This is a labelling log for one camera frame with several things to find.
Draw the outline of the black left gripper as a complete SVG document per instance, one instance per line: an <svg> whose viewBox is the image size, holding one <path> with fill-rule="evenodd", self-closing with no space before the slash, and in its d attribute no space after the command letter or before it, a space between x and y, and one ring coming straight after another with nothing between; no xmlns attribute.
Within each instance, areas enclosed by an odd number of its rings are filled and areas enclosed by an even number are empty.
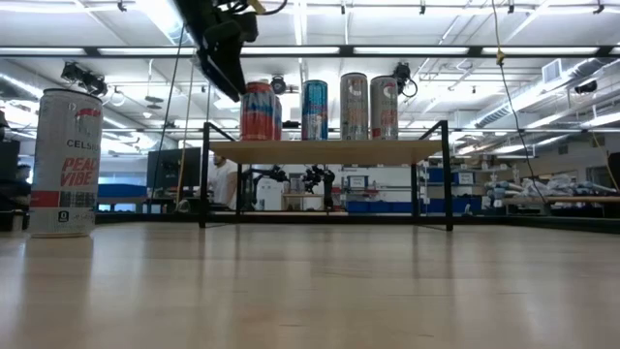
<svg viewBox="0 0 620 349"><path fill-rule="evenodd" d="M246 93L240 62L245 43L259 36L250 0L173 0L196 43L203 75L234 102Z"/></svg>

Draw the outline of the orange-red soda can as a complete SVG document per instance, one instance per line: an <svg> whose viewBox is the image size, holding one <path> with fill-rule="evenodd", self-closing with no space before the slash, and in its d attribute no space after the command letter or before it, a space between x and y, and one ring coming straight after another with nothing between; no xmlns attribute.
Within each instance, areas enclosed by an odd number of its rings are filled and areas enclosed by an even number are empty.
<svg viewBox="0 0 620 349"><path fill-rule="evenodd" d="M275 94L269 83L248 82L241 98L240 138L244 142L272 141L275 107Z"/></svg>

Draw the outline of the blue Red Bull can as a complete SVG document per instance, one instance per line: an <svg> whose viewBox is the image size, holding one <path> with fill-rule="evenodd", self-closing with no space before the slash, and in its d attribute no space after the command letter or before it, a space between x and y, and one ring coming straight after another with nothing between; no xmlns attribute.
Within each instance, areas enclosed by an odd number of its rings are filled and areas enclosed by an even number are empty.
<svg viewBox="0 0 620 349"><path fill-rule="evenodd" d="M302 85L301 138L304 141L325 141L328 138L327 83L311 79Z"/></svg>

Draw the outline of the white Celsius can orange print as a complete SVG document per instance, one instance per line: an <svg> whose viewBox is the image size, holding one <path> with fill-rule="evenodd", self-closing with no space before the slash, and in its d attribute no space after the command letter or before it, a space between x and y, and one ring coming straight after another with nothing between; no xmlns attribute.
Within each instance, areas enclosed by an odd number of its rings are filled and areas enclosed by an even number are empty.
<svg viewBox="0 0 620 349"><path fill-rule="evenodd" d="M368 139L368 80L363 73L348 73L340 80L340 132L344 141Z"/></svg>

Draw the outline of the white Celsius Peach Vibe can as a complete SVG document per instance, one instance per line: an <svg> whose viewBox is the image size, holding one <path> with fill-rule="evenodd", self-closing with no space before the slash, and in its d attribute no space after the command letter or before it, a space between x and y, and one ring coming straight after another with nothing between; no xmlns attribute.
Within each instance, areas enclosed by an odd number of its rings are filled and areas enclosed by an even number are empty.
<svg viewBox="0 0 620 349"><path fill-rule="evenodd" d="M88 236L95 225L103 104L50 88L40 100L28 232L33 238Z"/></svg>
<svg viewBox="0 0 620 349"><path fill-rule="evenodd" d="M398 139L398 87L391 76L378 76L370 82L370 124L373 140Z"/></svg>

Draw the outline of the black monitor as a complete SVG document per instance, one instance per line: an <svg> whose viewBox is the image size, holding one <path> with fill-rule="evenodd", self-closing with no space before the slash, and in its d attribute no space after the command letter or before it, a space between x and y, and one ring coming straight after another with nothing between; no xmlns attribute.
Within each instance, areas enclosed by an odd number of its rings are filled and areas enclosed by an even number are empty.
<svg viewBox="0 0 620 349"><path fill-rule="evenodd" d="M171 188L201 184L202 151L197 147L150 151L147 156L148 188Z"/></svg>

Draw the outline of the person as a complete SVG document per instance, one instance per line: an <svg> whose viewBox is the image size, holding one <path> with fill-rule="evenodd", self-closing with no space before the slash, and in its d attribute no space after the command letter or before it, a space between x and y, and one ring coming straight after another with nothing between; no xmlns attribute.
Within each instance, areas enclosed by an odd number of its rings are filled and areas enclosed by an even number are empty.
<svg viewBox="0 0 620 349"><path fill-rule="evenodd" d="M31 167L29 165L19 164L17 166L15 172L14 193L11 195L11 199L20 205L30 205L31 184L28 182L30 175Z"/></svg>
<svg viewBox="0 0 620 349"><path fill-rule="evenodd" d="M212 203L236 210L237 164L215 154L208 173L208 186L212 191Z"/></svg>

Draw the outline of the blue panel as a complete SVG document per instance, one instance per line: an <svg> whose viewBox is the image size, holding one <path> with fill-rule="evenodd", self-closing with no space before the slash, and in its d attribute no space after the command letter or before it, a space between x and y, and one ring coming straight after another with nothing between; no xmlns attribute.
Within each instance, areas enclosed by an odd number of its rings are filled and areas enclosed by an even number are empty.
<svg viewBox="0 0 620 349"><path fill-rule="evenodd" d="M99 198L145 198L145 186L125 183L107 183L98 186Z"/></svg>

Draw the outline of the row of blue bins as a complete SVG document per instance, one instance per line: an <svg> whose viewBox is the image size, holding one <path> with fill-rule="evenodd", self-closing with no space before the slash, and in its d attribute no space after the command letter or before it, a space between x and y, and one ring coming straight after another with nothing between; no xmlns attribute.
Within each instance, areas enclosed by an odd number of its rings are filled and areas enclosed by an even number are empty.
<svg viewBox="0 0 620 349"><path fill-rule="evenodd" d="M352 201L346 203L349 213L412 213L411 202L363 202Z"/></svg>

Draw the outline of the blue storage bins stack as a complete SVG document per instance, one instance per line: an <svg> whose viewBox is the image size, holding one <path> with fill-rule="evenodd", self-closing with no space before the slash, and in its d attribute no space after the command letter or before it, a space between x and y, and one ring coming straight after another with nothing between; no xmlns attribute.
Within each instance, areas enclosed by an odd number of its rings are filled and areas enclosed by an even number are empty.
<svg viewBox="0 0 620 349"><path fill-rule="evenodd" d="M445 212L444 172L441 168L429 168L428 179L420 185L425 189L423 213L443 214ZM467 210L481 210L481 194L476 191L476 174L473 172L453 172L451 178L452 211L462 214Z"/></svg>

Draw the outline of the cluttered work table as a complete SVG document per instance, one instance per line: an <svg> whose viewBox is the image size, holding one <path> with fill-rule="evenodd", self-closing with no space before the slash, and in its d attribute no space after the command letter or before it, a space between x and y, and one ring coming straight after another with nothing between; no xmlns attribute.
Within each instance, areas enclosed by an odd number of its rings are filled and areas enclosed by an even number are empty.
<svg viewBox="0 0 620 349"><path fill-rule="evenodd" d="M620 191L557 174L547 181L524 178L485 183L488 208L508 215L620 218Z"/></svg>

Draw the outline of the wooden shelf with black frame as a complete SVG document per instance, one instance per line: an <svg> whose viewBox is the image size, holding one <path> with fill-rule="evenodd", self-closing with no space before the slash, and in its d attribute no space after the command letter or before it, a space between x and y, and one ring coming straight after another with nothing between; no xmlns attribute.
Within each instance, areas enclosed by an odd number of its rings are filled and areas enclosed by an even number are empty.
<svg viewBox="0 0 620 349"><path fill-rule="evenodd" d="M209 214L206 196L208 155L214 152L233 160L238 166L255 164L274 165L408 165L412 216L420 221L418 198L418 162L441 152L444 186L445 216L438 220L445 230L454 226L451 193L449 126L445 120L427 129L416 141L251 141L238 142L221 128L205 122L201 128L201 217L205 226Z"/></svg>

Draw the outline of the silver ceiling air duct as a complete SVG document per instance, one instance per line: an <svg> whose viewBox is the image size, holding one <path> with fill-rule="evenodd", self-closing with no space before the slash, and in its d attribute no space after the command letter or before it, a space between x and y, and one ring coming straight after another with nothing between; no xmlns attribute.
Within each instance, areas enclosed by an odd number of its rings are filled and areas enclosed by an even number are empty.
<svg viewBox="0 0 620 349"><path fill-rule="evenodd" d="M542 67L542 77L514 90L495 104L479 111L467 127L484 128L546 99L552 92L576 86L599 71L620 62L620 58L586 58L580 61L557 58Z"/></svg>

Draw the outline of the black aluminium rig frame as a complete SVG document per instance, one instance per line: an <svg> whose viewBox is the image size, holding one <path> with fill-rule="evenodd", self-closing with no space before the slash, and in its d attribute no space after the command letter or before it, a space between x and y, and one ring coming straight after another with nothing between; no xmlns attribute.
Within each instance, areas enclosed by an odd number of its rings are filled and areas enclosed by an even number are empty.
<svg viewBox="0 0 620 349"><path fill-rule="evenodd" d="M208 224L293 224L293 225L410 225L440 226L444 229L457 226L514 226L552 230L580 231L620 235L620 219L544 216L412 216L412 215L349 215L326 212L230 212L200 214L181 213L98 213L95 222L115 223L197 223Z"/></svg>

